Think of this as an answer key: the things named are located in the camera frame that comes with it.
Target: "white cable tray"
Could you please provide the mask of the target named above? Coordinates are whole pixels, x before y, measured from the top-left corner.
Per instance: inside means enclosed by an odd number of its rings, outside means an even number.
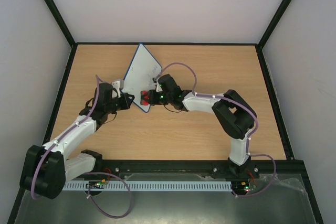
[[[166,182],[166,181],[126,181],[131,191],[232,191],[231,182]],[[110,181],[92,191],[127,191],[119,181]],[[63,191],[82,191],[89,188],[88,181],[70,181],[65,184]]]

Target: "wire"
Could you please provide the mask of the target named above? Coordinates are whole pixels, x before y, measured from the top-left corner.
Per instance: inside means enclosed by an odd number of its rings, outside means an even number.
[[[173,112],[173,113],[180,113],[180,112],[182,112],[182,110],[177,110],[177,111],[170,110],[170,109],[168,109],[168,108],[166,107],[166,105],[164,105],[164,108],[165,108],[166,110],[170,111],[170,112]]]
[[[133,195],[132,195],[132,192],[131,192],[130,187],[127,185],[127,183],[126,183],[123,179],[121,179],[121,178],[119,178],[118,176],[116,176],[116,175],[114,175],[114,174],[111,174],[111,173],[101,173],[101,172],[98,172],[98,173],[84,173],[84,174],[85,174],[85,175],[107,175],[107,176],[111,176],[111,177],[113,177],[113,178],[116,178],[117,180],[119,180],[120,182],[122,182],[122,183],[125,185],[127,191],[129,192],[129,195],[130,195],[130,204],[129,204],[129,206],[128,206],[127,211],[126,211],[123,215],[120,215],[120,216],[114,216],[114,215],[110,215],[110,214],[108,214],[107,212],[104,212],[104,211],[97,205],[97,203],[95,202],[95,200],[94,200],[94,199],[91,197],[91,195],[90,195],[90,191],[91,191],[91,189],[93,188],[93,186],[90,186],[89,189],[88,189],[88,197],[87,197],[87,198],[90,198],[90,199],[91,199],[91,201],[92,201],[93,204],[96,206],[96,208],[98,209],[98,211],[100,211],[100,212],[101,212],[103,215],[105,215],[106,217],[109,217],[109,218],[112,218],[112,219],[120,219],[120,218],[123,218],[123,217],[127,216],[127,215],[131,212],[132,207],[133,207],[133,204],[134,204]]]
[[[247,174],[251,176],[250,182],[253,182],[255,185],[257,185],[257,182],[256,182],[253,174],[250,172],[250,170],[247,170]]]
[[[238,107],[240,107],[240,108],[242,108],[243,110],[245,110],[252,118],[253,118],[253,120],[255,121],[255,123],[256,123],[256,126],[254,127],[254,129],[250,132],[250,133],[248,133],[248,135],[247,135],[247,142],[249,142],[249,138],[251,137],[251,135],[253,134],[253,133],[255,133],[256,131],[257,131],[257,129],[259,128],[259,123],[258,123],[258,119],[257,119],[257,117],[253,114],[253,112],[251,111],[251,110],[249,110],[247,107],[245,107],[244,105],[242,105],[241,103],[239,103],[239,102],[236,102],[236,101],[234,101],[234,100],[232,100],[232,99],[230,99],[230,98],[226,98],[226,97],[224,97],[223,95],[214,95],[214,94],[199,94],[199,93],[195,93],[195,96],[196,97],[205,97],[205,98],[217,98],[217,99],[222,99],[222,100],[225,100],[225,101],[228,101],[228,102],[230,102],[230,103],[233,103],[234,105],[236,105],[236,106],[238,106]]]
[[[189,67],[187,64],[184,64],[184,63],[181,63],[181,62],[173,62],[173,63],[170,63],[169,65],[165,66],[162,71],[155,77],[155,80],[157,80],[161,75],[162,73],[167,69],[169,68],[170,66],[172,65],[181,65],[181,66],[185,66],[187,69],[189,69],[191,71],[191,73],[194,75],[194,79],[195,79],[195,82],[194,82],[194,85],[193,85],[193,89],[192,89],[192,94],[194,95],[195,94],[195,88],[196,88],[196,84],[197,84],[197,76],[194,72],[194,70]]]
[[[98,94],[99,94],[99,81],[100,81],[98,75],[96,75],[96,80],[97,80],[97,93],[96,93],[97,95],[96,95],[96,98],[95,98],[95,100],[94,100],[93,106],[92,106],[91,110],[89,111],[88,115],[87,115],[83,120],[81,120],[81,121],[79,122],[79,124],[85,122],[85,121],[90,117],[90,115],[93,113],[93,111],[94,111],[94,109],[95,109],[95,107],[96,107],[96,105],[97,105],[97,102],[98,102]],[[72,127],[70,127],[69,129],[67,129],[67,130],[66,130],[66,131],[59,137],[59,139],[57,140],[58,143],[60,143],[60,142],[63,140],[63,138],[64,138],[67,134],[69,134],[69,133],[70,133],[74,128],[76,128],[76,127],[78,127],[78,126],[77,126],[76,124],[74,124]],[[32,185],[31,185],[31,187],[30,187],[30,195],[31,195],[31,197],[32,197],[33,199],[38,199],[38,198],[39,198],[39,196],[35,195],[35,185],[36,185],[37,175],[38,175],[39,171],[41,170],[41,166],[42,166],[44,160],[46,159],[46,157],[48,156],[48,154],[50,153],[50,151],[51,151],[55,146],[56,146],[56,144],[52,144],[52,145],[49,147],[49,149],[44,153],[44,155],[41,157],[41,160],[40,160],[40,161],[38,162],[38,164],[37,164],[37,167],[36,167],[35,172],[34,172],[34,175],[33,175],[33,180],[31,181],[31,184],[32,184]]]
[[[104,122],[104,123],[103,123],[103,125],[104,125],[104,124],[107,124],[107,123],[109,123],[109,122],[112,122],[112,121],[114,121],[114,119],[116,119],[116,117],[117,117],[117,113],[115,113],[115,115],[114,115],[114,118],[113,118],[112,120],[110,120],[110,121],[107,121],[107,122]]]
[[[166,67],[164,67],[164,68],[162,69],[162,71],[155,77],[155,80],[157,80],[157,79],[161,76],[161,74],[162,74],[167,68],[169,68],[169,67],[172,66],[172,65],[182,65],[182,66],[185,66],[187,69],[189,69],[189,70],[191,71],[191,73],[193,74],[194,79],[195,79],[195,81],[194,81],[194,85],[193,85],[193,88],[192,88],[192,94],[193,94],[193,95],[195,95],[196,97],[206,97],[206,98],[213,98],[213,97],[214,97],[214,95],[212,95],[212,94],[198,94],[198,93],[195,92],[195,88],[196,88],[196,84],[197,84],[197,76],[196,76],[196,73],[195,73],[195,71],[194,71],[191,67],[189,67],[187,64],[184,64],[184,63],[181,63],[181,62],[173,62],[173,63],[168,64],[168,65],[167,65]],[[240,104],[240,103],[238,103],[238,102],[236,102],[236,101],[234,101],[234,100],[232,100],[232,99],[226,98],[226,97],[224,97],[224,96],[222,96],[222,95],[215,95],[215,98],[217,98],[217,99],[222,99],[222,100],[228,101],[228,102],[230,102],[230,103],[233,103],[233,104],[235,104],[236,106],[238,106],[238,107],[242,108],[243,110],[245,110],[247,113],[249,113],[249,114],[252,116],[253,120],[254,120],[255,123],[256,123],[256,126],[255,126],[255,128],[254,128],[254,129],[247,135],[246,151],[248,151],[248,147],[249,147],[249,138],[251,137],[252,134],[254,134],[254,133],[257,131],[257,129],[258,129],[258,127],[259,127],[259,123],[258,123],[257,117],[256,117],[256,116],[252,113],[252,111],[249,110],[247,107],[245,107],[244,105],[242,105],[242,104]]]
[[[100,81],[100,82],[103,82],[103,83],[108,83],[107,81],[103,81],[102,79],[100,79],[99,77],[98,77],[98,80]]]
[[[103,169],[103,172],[108,172],[108,173],[112,173],[110,168],[105,168]]]
[[[265,192],[272,184],[273,182],[275,181],[275,177],[277,175],[277,165],[275,163],[275,160],[274,158],[272,158],[270,155],[268,154],[251,154],[250,155],[251,157],[268,157],[272,160],[272,163],[273,163],[273,176],[272,176],[272,179],[270,180],[270,182],[267,184],[267,186],[265,186],[262,190],[254,193],[254,194],[249,194],[249,195],[237,195],[234,191],[232,191],[233,195],[236,197],[236,198],[247,198],[247,197],[252,197],[252,196],[257,196],[257,195],[260,195],[262,194],[263,192]]]

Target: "white board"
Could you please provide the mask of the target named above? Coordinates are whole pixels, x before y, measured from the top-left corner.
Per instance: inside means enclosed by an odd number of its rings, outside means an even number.
[[[160,63],[143,44],[139,44],[124,76],[123,93],[135,96],[133,103],[144,112],[149,112],[150,105],[141,105],[141,91],[155,89],[153,78],[162,71]]]

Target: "blue board edge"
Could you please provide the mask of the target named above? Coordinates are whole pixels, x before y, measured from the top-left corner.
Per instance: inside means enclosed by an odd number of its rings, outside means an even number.
[[[132,58],[130,64],[128,65],[128,69],[127,69],[127,71],[126,71],[126,73],[125,73],[125,76],[124,76],[124,78],[123,78],[124,80],[125,80],[125,78],[126,78],[126,76],[127,76],[127,74],[128,74],[128,71],[129,71],[130,68],[131,68],[131,65],[132,65],[132,63],[133,63],[134,57],[135,57],[135,55],[137,54],[136,52],[138,52],[138,49],[139,49],[139,47],[140,47],[141,45],[143,45],[143,47],[150,53],[150,55],[153,57],[153,59],[159,64],[159,66],[160,66],[160,68],[161,68],[161,71],[162,71],[162,66],[161,66],[161,64],[157,61],[157,59],[152,55],[152,53],[147,49],[147,47],[146,47],[143,43],[139,43],[137,49],[136,49],[135,52],[134,52],[133,58]],[[134,103],[140,110],[142,110],[142,111],[145,112],[145,113],[148,113],[148,112],[150,111],[150,109],[151,109],[151,105],[149,105],[149,109],[148,109],[148,111],[145,111],[145,110],[143,110],[139,105],[137,105],[134,101],[133,101],[133,103]]]

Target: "wooden table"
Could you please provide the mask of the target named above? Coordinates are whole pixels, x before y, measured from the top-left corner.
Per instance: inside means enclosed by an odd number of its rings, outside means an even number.
[[[191,66],[197,74],[197,92],[236,90],[258,115],[260,127],[252,137],[250,152],[285,159],[254,46],[155,45],[147,49],[163,67],[175,61]],[[51,139],[93,97],[94,75],[108,82],[123,78],[135,50],[136,45],[78,46]],[[182,89],[191,89],[194,79],[188,69],[172,66],[166,73]],[[163,106],[144,113],[133,105],[83,141],[72,156],[85,149],[101,153],[104,159],[215,160],[228,158],[230,138],[213,114],[172,113]]]

